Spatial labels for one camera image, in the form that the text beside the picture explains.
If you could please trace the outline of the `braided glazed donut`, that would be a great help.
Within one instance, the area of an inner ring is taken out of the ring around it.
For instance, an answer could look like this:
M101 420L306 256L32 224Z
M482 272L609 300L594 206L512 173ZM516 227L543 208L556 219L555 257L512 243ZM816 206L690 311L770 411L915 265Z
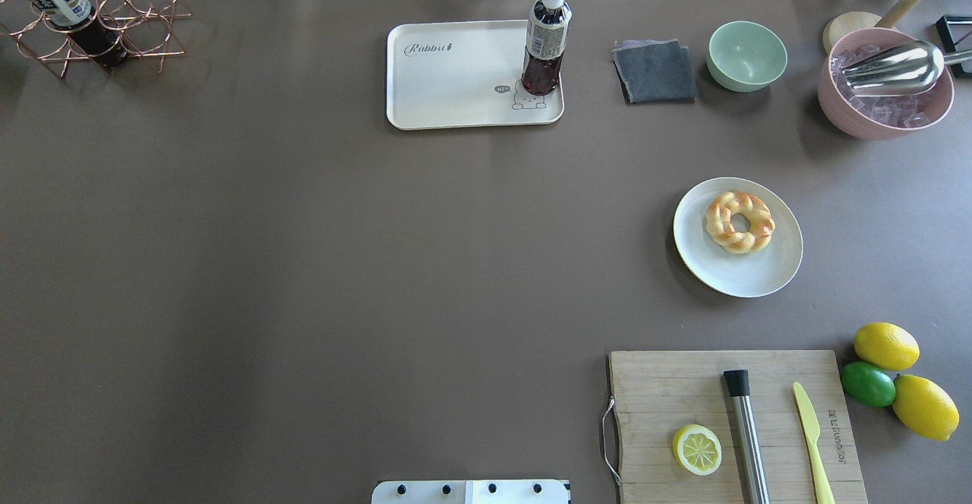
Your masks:
M743 191L727 191L715 197L705 211L709 237L732 254L750 254L768 247L775 221L760 197Z

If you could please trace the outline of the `white round plate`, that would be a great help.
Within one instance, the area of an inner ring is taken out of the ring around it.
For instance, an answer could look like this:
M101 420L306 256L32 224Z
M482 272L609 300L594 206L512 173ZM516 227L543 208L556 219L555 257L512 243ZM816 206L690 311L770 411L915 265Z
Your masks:
M734 254L709 237L705 211L727 191L743 191L767 203L775 221L768 247ZM768 188L743 178L712 178L688 190L674 213L673 230L678 254L690 272L712 289L740 298L766 296L786 286L804 253L802 231L791 208Z

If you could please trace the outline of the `cream rabbit tray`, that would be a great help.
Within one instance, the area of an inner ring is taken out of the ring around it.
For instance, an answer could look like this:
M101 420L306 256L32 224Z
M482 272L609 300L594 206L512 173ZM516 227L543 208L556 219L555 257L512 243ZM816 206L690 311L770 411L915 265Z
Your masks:
M551 124L561 90L520 84L525 20L400 24L387 36L386 117L400 130Z

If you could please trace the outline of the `dark tea bottle on tray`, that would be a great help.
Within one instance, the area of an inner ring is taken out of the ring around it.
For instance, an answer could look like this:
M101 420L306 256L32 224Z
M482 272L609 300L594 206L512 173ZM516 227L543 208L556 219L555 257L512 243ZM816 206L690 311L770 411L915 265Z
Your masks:
M532 6L520 79L532 95L546 96L558 87L570 20L566 0L537 0Z

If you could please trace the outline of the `wooden cutting board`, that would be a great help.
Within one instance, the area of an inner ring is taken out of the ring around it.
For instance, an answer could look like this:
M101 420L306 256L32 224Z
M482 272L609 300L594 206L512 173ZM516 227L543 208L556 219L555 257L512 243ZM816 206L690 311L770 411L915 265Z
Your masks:
M793 384L804 387L822 427L817 449L835 501L868 500L833 351L612 351L622 503L746 503L749 489L736 448L739 429L724 380L749 373L768 496L773 503L816 501L811 461ZM723 448L714 474L698 476L674 457L677 429L700 424Z

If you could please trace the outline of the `grey folded cloth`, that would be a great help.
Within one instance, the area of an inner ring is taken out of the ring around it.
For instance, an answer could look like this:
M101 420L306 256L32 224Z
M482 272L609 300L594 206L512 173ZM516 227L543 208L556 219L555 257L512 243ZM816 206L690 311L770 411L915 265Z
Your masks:
M690 48L676 39L626 40L611 51L629 104L694 99Z

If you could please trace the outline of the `steel muddler rod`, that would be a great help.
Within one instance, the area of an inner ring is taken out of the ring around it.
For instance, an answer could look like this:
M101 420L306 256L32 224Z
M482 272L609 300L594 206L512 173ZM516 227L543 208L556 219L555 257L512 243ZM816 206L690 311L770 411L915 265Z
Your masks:
M749 371L726 370L723 373L730 396L731 411L737 431L734 441L740 453L739 466L743 486L750 503L771 503L768 482L758 442L756 411L751 403Z

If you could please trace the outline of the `half lemon slice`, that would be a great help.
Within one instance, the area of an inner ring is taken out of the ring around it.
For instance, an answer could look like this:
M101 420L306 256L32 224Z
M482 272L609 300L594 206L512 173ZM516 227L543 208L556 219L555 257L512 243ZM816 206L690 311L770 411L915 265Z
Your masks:
M718 436L700 424L687 424L677 429L671 448L676 462L694 475L712 475L722 462Z

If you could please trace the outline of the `pink ice bowl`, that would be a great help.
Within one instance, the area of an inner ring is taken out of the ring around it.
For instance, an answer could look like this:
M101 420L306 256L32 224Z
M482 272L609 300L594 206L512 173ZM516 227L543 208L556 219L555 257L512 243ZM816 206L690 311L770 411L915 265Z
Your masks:
M865 29L844 35L833 45L817 88L819 104L832 124L864 140L892 140L944 119L954 99L954 81L948 72L933 89L919 95L860 97L847 88L844 66L913 39L893 29Z

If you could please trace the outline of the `green lime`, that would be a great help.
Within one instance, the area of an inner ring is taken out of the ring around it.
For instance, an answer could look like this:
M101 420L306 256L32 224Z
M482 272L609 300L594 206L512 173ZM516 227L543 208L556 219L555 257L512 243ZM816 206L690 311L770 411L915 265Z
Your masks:
M874 364L851 362L841 369L840 379L844 393L866 406L888 407L896 398L895 382Z

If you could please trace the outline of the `yellow lemon far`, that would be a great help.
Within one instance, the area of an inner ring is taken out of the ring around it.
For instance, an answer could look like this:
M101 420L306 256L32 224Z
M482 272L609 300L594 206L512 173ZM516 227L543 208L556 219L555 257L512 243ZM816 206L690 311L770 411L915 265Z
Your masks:
M883 370L906 370L920 358L919 342L906 329L888 322L861 326L854 335L857 356Z

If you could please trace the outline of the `yellow lemon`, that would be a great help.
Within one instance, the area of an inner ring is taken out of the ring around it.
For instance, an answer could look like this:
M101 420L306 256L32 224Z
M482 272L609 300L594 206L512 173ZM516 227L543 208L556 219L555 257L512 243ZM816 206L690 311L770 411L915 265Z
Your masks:
M961 422L961 414L950 395L926 377L895 377L892 410L910 430L928 439L948 441Z
M857 356L883 370L906 370L920 358L919 342L906 329L888 322L861 326L854 335Z

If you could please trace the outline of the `metal ice scoop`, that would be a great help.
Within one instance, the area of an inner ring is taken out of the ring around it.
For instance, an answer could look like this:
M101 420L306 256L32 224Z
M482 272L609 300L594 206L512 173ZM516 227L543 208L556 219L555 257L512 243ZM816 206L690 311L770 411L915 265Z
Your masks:
M969 49L944 53L923 40L905 42L843 69L855 96L908 96L931 90L948 65L968 61Z

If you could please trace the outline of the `bottle in copper rack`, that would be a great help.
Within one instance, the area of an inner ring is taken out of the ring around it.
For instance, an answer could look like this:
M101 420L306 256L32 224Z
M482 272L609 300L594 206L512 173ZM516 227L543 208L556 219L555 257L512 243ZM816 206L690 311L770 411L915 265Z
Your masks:
M60 31L90 60L102 68L115 68L127 57L117 30L101 21L93 0L31 0L53 29Z

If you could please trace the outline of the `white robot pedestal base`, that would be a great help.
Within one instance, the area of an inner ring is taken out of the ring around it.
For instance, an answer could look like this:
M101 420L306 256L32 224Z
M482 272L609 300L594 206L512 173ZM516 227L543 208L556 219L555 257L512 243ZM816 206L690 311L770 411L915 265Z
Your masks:
M568 480L386 480L371 503L570 503Z

